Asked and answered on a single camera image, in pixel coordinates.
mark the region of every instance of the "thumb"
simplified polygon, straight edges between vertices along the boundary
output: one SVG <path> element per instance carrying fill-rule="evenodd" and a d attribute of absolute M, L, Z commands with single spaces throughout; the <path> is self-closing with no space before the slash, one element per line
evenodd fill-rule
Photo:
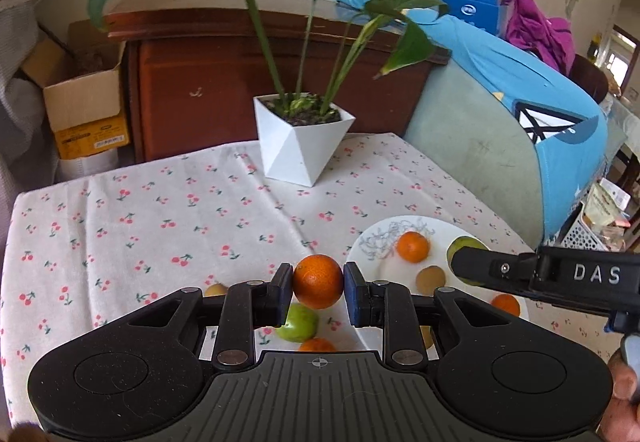
<path fill-rule="evenodd" d="M 638 386 L 638 376 L 622 359 L 620 350 L 616 350 L 609 359 L 609 370 L 613 377 L 613 397 L 629 400 Z"/>
<path fill-rule="evenodd" d="M 35 424 L 18 424 L 9 433 L 7 442 L 48 442 L 46 433 Z"/>
<path fill-rule="evenodd" d="M 626 400 L 612 398 L 604 412 L 598 433 L 607 442 L 640 442 L 636 407 Z"/>

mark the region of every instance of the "cherry print tablecloth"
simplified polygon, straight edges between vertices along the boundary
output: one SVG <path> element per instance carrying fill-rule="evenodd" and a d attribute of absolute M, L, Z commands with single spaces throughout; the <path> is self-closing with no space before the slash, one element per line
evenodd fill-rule
<path fill-rule="evenodd" d="M 361 231 L 416 214 L 455 223 L 495 250 L 523 252 L 491 210 L 395 135 L 345 139 L 313 188 L 266 179 L 256 142 L 103 173 L 23 194 L 1 284 L 0 362 L 12 422 L 35 421 L 26 393 L 47 351 L 180 287 L 270 279 L 310 253 L 343 263 Z M 602 320 L 530 303 L 532 321 L 599 350 Z M 344 301 L 318 336 L 361 349 Z M 295 350 L 273 329 L 256 347 Z M 212 331 L 203 356 L 212 350 Z"/>

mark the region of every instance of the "orange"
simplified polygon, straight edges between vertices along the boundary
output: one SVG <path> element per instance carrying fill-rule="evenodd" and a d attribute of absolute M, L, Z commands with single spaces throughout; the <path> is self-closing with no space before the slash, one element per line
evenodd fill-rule
<path fill-rule="evenodd" d="M 334 343 L 322 339 L 322 337 L 316 337 L 309 339 L 300 345 L 299 352 L 335 352 Z"/>
<path fill-rule="evenodd" d="M 293 292 L 304 306 L 319 310 L 333 305 L 342 295 L 340 266 L 329 256 L 313 254 L 293 272 Z"/>
<path fill-rule="evenodd" d="M 511 294 L 498 294 L 491 304 L 513 316 L 520 317 L 520 303 Z"/>
<path fill-rule="evenodd" d="M 419 232 L 405 232 L 396 241 L 396 250 L 402 259 L 411 263 L 420 263 L 428 255 L 431 249 L 429 240 Z"/>

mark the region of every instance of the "kiwi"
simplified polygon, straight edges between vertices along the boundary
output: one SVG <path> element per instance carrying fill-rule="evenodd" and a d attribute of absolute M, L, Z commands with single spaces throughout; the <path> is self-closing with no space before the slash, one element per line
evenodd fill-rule
<path fill-rule="evenodd" d="M 424 341 L 424 348 L 429 349 L 433 346 L 433 337 L 431 337 L 431 327 L 420 327 L 422 333 L 422 340 Z"/>
<path fill-rule="evenodd" d="M 415 277 L 415 285 L 418 292 L 423 296 L 433 297 L 433 292 L 438 287 L 444 287 L 447 283 L 447 277 L 443 269 L 437 265 L 431 265 L 423 268 Z"/>

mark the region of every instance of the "white geometric pot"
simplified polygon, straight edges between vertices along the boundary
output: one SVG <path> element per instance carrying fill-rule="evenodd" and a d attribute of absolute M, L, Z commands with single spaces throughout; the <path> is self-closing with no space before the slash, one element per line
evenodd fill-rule
<path fill-rule="evenodd" d="M 275 98 L 277 95 L 254 97 L 264 173 L 268 178 L 312 187 L 356 119 L 332 104 L 342 118 L 339 122 L 294 127 L 262 103 Z"/>

